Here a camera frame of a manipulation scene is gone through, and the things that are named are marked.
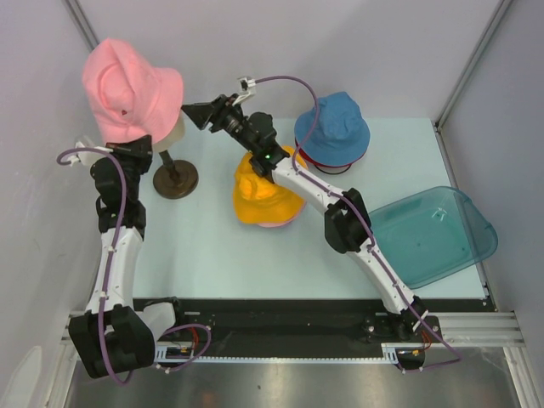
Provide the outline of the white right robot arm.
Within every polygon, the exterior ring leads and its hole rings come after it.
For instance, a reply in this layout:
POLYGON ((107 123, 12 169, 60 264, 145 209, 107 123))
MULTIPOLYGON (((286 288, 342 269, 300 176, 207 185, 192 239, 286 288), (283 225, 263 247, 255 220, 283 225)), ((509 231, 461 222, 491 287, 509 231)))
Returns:
POLYGON ((226 132, 252 154, 250 164, 258 176, 297 194, 321 213, 326 242, 366 273, 392 319, 394 335, 413 340, 425 326, 428 309, 379 248, 360 192, 341 190, 300 167, 276 141, 272 116, 264 112, 246 116, 236 98, 222 94, 211 102, 183 105, 182 112, 200 130, 226 132))

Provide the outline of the pink bucket hat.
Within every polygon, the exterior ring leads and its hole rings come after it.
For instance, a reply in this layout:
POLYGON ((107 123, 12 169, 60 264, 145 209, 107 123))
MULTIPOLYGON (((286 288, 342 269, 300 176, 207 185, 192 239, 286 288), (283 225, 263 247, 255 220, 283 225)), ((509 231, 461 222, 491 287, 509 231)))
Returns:
POLYGON ((295 213, 292 217, 290 217, 289 219, 286 219, 285 221, 258 223, 257 225, 262 228, 280 228, 280 227, 286 226, 290 224, 292 221, 294 221, 303 212, 304 208, 305 206, 302 206, 297 213, 295 213))

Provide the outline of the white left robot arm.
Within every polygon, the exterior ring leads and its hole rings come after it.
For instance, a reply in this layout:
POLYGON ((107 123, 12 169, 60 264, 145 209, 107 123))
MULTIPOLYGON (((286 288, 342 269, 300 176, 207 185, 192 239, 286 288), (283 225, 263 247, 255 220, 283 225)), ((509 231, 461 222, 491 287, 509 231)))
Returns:
POLYGON ((134 309, 133 282, 146 227, 139 183, 150 169, 152 155, 151 137, 145 135, 104 146, 79 143, 57 158, 61 166, 89 167, 99 193, 95 202, 101 239, 98 273, 84 312, 68 325, 70 339, 93 379, 110 377, 124 384, 120 374, 154 363, 163 334, 176 340, 188 329, 187 318, 169 300, 141 312, 134 309))

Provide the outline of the blue hat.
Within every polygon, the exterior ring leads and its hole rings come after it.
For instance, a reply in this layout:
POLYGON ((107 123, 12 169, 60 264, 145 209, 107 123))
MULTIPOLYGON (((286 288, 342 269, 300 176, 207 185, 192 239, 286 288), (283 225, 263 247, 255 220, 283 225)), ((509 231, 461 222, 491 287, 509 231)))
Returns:
POLYGON ((317 107, 295 121, 294 135, 301 145, 311 141, 318 145, 347 146, 371 140, 359 105, 346 92, 319 98, 317 107))

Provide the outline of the yellow hat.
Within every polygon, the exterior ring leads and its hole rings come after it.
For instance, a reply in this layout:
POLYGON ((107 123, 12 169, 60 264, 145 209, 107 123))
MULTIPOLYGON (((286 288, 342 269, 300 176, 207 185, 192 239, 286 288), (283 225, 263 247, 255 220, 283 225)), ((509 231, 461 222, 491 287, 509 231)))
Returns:
POLYGON ((247 152, 235 170, 232 193, 236 217, 244 224, 281 222, 292 217, 306 201, 292 191, 259 177, 247 152))

